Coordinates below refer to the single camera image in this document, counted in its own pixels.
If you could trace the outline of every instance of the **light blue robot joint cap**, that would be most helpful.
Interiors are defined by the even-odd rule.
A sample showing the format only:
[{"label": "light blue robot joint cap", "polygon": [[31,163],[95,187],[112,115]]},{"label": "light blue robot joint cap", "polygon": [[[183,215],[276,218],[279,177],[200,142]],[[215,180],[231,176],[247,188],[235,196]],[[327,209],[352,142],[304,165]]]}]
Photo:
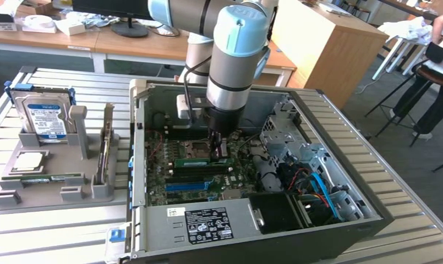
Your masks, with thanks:
[{"label": "light blue robot joint cap", "polygon": [[172,26],[170,0],[148,0],[151,17],[167,26]]},{"label": "light blue robot joint cap", "polygon": [[266,15],[244,5],[224,7],[214,31],[218,48],[234,57],[248,57],[264,47],[270,22]]}]

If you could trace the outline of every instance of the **monitor stand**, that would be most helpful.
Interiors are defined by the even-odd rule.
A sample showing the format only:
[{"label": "monitor stand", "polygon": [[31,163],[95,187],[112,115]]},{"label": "monitor stand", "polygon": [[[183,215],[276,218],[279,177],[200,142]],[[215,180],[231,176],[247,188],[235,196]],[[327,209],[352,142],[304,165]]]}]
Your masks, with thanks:
[{"label": "monitor stand", "polygon": [[147,28],[139,24],[132,23],[132,19],[128,18],[128,22],[118,22],[111,26],[112,31],[123,37],[146,37],[148,35]]}]

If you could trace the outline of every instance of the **person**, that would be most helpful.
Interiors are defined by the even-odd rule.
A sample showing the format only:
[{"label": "person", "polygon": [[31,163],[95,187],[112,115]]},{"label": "person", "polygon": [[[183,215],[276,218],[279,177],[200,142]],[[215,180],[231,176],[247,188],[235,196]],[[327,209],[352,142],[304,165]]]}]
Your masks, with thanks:
[{"label": "person", "polygon": [[[432,42],[443,47],[443,41],[440,41],[443,31],[443,15],[434,21],[432,29]],[[432,73],[439,79],[443,79],[443,61],[434,63],[427,61],[423,66],[428,72]],[[396,106],[390,110],[391,117],[396,115],[399,118],[404,118],[411,111],[414,105],[418,103],[423,94],[426,93],[431,83],[424,89],[420,89],[426,85],[427,79],[416,75],[416,81],[403,94]],[[440,86],[439,94],[432,106],[422,116],[418,123],[414,125],[414,136],[419,134],[419,138],[430,139],[432,137],[431,131],[443,119],[443,86]]]}]

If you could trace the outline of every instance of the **robotic arm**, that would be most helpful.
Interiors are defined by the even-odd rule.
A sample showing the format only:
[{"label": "robotic arm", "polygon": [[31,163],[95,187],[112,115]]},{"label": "robotic arm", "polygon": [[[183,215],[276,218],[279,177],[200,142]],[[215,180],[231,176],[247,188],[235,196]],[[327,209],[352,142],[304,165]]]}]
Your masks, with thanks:
[{"label": "robotic arm", "polygon": [[204,109],[216,160],[228,155],[226,138],[238,128],[252,82],[267,62],[274,6],[231,0],[150,0],[148,8],[152,18],[163,24],[214,38],[206,103],[199,104],[194,98],[186,101],[190,116],[192,108]]}]

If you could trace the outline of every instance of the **power supply label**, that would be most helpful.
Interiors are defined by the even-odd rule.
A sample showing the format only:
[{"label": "power supply label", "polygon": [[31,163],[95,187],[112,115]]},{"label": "power supply label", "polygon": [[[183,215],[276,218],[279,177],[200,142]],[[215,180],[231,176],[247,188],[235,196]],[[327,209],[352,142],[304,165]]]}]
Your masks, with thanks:
[{"label": "power supply label", "polygon": [[191,244],[234,238],[226,207],[186,211],[186,222]]},{"label": "power supply label", "polygon": [[28,104],[36,134],[48,140],[63,139],[67,128],[59,115],[62,108],[56,104]]}]

